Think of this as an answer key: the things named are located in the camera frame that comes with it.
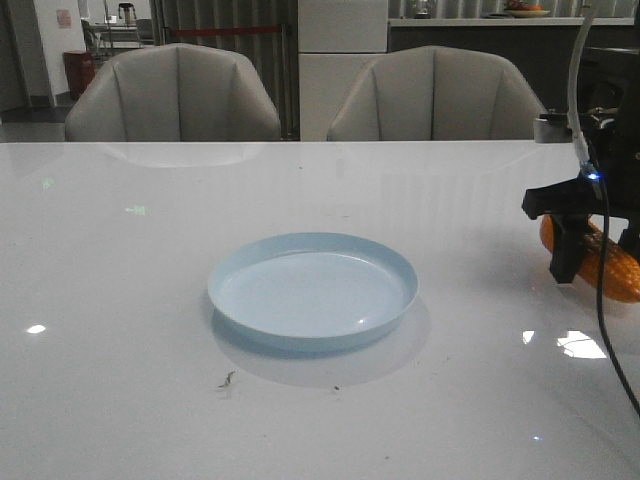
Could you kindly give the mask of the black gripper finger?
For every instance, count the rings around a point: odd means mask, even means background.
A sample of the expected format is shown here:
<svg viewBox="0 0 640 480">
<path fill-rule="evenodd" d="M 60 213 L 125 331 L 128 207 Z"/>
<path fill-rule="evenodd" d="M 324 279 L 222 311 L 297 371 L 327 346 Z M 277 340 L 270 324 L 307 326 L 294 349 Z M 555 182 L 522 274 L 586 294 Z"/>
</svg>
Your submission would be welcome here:
<svg viewBox="0 0 640 480">
<path fill-rule="evenodd" d="M 571 283 L 586 256 L 587 215 L 552 214 L 552 258 L 549 270 L 559 284 Z"/>
<path fill-rule="evenodd" d="M 639 223 L 629 220 L 627 227 L 622 231 L 618 245 L 624 251 L 638 251 L 640 246 Z"/>
</svg>

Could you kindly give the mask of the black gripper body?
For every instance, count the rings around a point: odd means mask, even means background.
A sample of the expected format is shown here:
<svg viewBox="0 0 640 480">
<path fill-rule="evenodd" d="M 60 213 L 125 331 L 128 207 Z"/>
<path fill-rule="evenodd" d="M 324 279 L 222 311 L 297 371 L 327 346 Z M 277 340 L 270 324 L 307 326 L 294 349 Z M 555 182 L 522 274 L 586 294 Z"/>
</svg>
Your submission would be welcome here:
<svg viewBox="0 0 640 480">
<path fill-rule="evenodd" d="M 639 53 L 627 54 L 628 83 L 611 114 L 579 111 L 580 57 L 575 53 L 569 67 L 567 113 L 542 116 L 564 128 L 574 146 L 579 173 L 571 180 L 527 190 L 522 209 L 531 219 L 545 213 L 633 219 L 639 215 Z"/>
</svg>

